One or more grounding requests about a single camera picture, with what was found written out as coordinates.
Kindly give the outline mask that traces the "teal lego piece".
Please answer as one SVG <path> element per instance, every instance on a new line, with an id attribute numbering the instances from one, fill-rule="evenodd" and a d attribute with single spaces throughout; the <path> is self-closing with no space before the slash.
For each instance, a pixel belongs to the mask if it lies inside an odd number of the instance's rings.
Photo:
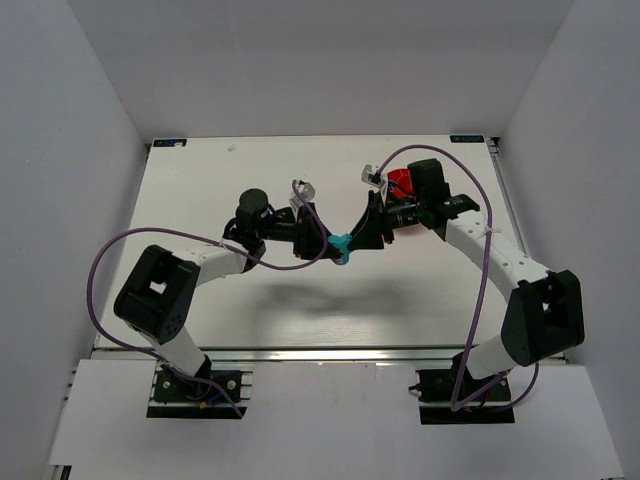
<path id="1" fill-rule="evenodd" d="M 328 237 L 329 244 L 340 253 L 340 256 L 337 259 L 333 259 L 333 262 L 336 265 L 346 265 L 349 262 L 349 244 L 351 240 L 352 236 L 350 234 L 344 234 L 340 236 L 330 235 Z"/>

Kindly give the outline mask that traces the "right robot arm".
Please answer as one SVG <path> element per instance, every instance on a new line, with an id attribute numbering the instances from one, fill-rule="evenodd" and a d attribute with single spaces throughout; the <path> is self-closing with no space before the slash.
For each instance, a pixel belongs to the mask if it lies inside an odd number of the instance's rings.
<path id="1" fill-rule="evenodd" d="M 485 380 L 584 342 L 581 285 L 571 271 L 552 271 L 491 229 L 474 200 L 451 194 L 438 160 L 413 162 L 407 175 L 410 185 L 395 200 L 391 195 L 397 183 L 364 167 L 362 180 L 371 187 L 368 203 L 343 251 L 380 250 L 393 242 L 395 230 L 421 224 L 488 270 L 489 281 L 506 301 L 506 313 L 499 334 L 470 350 L 468 378 Z"/>

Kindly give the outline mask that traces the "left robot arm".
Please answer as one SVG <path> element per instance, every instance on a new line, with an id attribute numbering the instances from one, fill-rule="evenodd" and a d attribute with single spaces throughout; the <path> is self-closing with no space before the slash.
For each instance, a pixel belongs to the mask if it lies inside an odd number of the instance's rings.
<path id="1" fill-rule="evenodd" d="M 316 213 L 314 196 L 311 184 L 294 181 L 289 205 L 276 210 L 264 191 L 249 189 L 241 194 L 220 240 L 175 252 L 147 247 L 116 297 L 115 315 L 174 370 L 205 379 L 210 364 L 185 327 L 199 286 L 263 264 L 267 240 L 290 242 L 294 256 L 303 261 L 299 268 L 321 259 L 341 259 Z"/>

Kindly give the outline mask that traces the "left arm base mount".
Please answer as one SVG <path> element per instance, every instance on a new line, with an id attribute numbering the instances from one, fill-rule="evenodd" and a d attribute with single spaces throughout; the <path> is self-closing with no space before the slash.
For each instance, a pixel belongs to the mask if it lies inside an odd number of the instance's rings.
<path id="1" fill-rule="evenodd" d="M 210 379 L 226 393 L 239 413 L 221 391 L 211 385 L 188 381 L 165 366 L 155 370 L 146 417 L 182 420 L 240 420 L 251 399 L 253 372 L 214 369 Z"/>

